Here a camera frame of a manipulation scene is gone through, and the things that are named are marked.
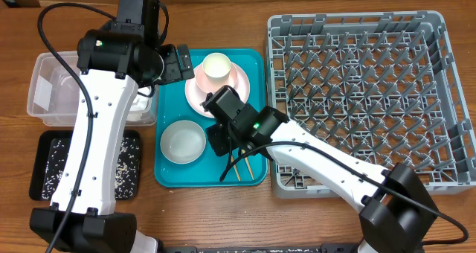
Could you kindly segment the wooden chopstick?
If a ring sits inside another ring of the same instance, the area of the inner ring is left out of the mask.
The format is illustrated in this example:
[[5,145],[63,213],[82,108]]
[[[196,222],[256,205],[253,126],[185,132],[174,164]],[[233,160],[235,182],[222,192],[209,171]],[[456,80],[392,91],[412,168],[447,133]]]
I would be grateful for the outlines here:
[[235,174],[236,174],[236,176],[237,176],[238,182],[241,182],[241,177],[240,177],[240,174],[239,174],[239,171],[238,171],[238,169],[237,169],[237,165],[236,165],[236,164],[234,165],[234,172],[235,172]]
[[254,180],[254,173],[252,171],[251,164],[250,164],[250,161],[248,160],[248,157],[245,157],[245,164],[246,164],[246,167],[248,168],[248,172],[251,177],[251,180]]

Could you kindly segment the white napkin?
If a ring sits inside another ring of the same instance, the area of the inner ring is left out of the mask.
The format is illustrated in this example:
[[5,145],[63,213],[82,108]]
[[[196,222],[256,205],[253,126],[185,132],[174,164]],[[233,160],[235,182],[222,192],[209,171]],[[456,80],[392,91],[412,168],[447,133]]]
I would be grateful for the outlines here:
[[154,94],[155,90],[151,86],[139,88],[129,112],[145,113],[148,111],[152,105],[152,97]]

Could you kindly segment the grey bowl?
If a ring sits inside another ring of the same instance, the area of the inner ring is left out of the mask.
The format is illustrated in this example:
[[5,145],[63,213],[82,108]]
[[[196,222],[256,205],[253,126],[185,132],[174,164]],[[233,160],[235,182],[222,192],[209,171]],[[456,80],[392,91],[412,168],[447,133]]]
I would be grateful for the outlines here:
[[174,164],[189,164],[205,151],[204,130],[195,122],[176,121],[162,133],[160,149],[163,156]]

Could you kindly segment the rice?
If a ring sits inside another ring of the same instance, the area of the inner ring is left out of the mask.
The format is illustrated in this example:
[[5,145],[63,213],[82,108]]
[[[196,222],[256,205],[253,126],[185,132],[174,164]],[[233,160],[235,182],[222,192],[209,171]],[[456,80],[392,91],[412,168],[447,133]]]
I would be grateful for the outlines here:
[[[45,165],[40,198],[50,200],[62,178],[68,158],[70,138],[52,140]],[[139,138],[122,138],[118,162],[115,169],[115,198],[128,200],[134,197],[138,188],[141,142]]]

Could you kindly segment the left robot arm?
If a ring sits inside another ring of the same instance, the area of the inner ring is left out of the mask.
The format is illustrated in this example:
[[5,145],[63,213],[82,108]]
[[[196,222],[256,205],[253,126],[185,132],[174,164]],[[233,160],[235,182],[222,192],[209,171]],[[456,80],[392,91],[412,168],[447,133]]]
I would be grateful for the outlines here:
[[80,88],[68,158],[47,208],[30,229],[61,252],[161,252],[134,214],[115,209],[115,174],[126,119],[138,90],[193,78],[186,45],[165,43],[159,0],[120,0],[107,23],[78,42],[70,75]]

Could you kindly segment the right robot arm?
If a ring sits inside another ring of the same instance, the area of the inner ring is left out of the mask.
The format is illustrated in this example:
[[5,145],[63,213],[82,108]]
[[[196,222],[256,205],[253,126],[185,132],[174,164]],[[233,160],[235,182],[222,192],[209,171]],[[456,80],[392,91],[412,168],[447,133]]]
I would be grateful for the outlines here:
[[320,140],[271,106],[257,111],[230,86],[202,102],[216,124],[208,127],[217,156],[240,148],[304,172],[344,199],[357,213],[363,239],[355,252],[418,252],[437,210],[418,175],[405,164],[392,169],[352,157]]

